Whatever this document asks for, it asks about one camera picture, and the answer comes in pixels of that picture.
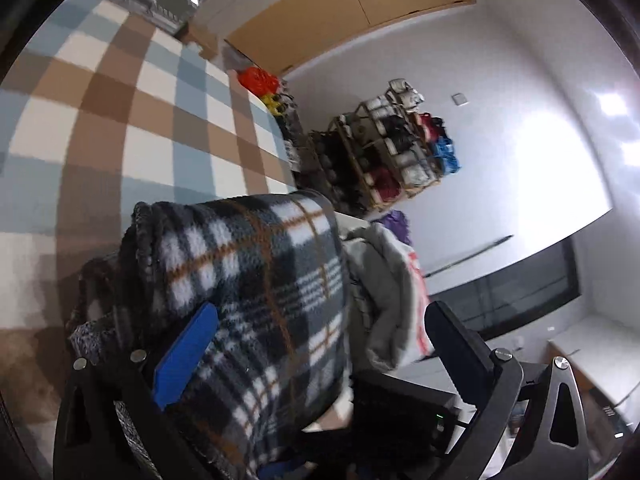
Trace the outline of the bamboo shoe rack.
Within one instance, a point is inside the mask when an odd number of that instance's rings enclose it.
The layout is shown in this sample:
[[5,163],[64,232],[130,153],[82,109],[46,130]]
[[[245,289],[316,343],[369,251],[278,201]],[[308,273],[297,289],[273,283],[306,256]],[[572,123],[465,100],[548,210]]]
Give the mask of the bamboo shoe rack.
[[309,133],[318,190],[342,214],[389,210],[461,169],[442,118],[420,110],[424,96],[405,78]]

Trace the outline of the orange plastic bag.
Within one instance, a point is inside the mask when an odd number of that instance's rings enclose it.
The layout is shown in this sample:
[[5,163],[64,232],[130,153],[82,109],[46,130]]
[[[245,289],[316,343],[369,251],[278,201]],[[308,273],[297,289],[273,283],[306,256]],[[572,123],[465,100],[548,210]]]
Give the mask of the orange plastic bag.
[[240,85],[258,98],[276,94],[280,88],[280,80],[260,67],[249,67],[241,70],[236,76]]

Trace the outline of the grey hoodie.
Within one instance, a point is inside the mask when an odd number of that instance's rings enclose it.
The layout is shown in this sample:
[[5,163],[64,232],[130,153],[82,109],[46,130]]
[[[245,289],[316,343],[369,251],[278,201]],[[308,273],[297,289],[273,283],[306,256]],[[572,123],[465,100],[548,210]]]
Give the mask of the grey hoodie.
[[424,326],[430,298],[414,249],[379,223],[345,233],[352,369],[390,373],[428,358]]

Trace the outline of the wooden door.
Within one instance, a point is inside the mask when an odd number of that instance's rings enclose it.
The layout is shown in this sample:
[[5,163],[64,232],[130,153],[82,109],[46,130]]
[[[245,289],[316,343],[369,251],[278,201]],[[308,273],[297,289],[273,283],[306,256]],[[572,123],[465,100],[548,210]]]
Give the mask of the wooden door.
[[350,40],[416,15],[475,0],[279,0],[228,37],[228,43],[276,76]]

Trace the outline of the wall television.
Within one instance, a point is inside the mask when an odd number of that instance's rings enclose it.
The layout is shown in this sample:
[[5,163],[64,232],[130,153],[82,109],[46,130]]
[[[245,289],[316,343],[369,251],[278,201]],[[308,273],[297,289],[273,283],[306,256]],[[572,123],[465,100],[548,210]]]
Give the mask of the wall television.
[[427,275],[431,298],[444,302],[469,330],[494,339],[564,307],[580,296],[570,237],[479,278]]

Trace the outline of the plaid fleece cardigan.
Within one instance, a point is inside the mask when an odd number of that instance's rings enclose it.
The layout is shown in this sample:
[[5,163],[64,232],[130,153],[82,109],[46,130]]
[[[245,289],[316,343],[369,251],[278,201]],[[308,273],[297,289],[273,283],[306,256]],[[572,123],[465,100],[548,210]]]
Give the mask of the plaid fleece cardigan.
[[166,413],[216,479],[260,479],[342,392],[347,281],[316,192],[140,203],[118,253],[82,269],[68,340],[110,366],[214,306],[216,333]]

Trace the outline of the checkered bed sheet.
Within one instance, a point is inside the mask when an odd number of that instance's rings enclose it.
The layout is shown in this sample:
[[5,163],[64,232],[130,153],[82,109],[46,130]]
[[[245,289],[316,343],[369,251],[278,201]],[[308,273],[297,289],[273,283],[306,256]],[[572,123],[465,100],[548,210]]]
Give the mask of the checkered bed sheet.
[[65,0],[1,85],[1,390],[58,414],[62,328],[137,202],[291,191],[282,134],[232,74],[106,0]]

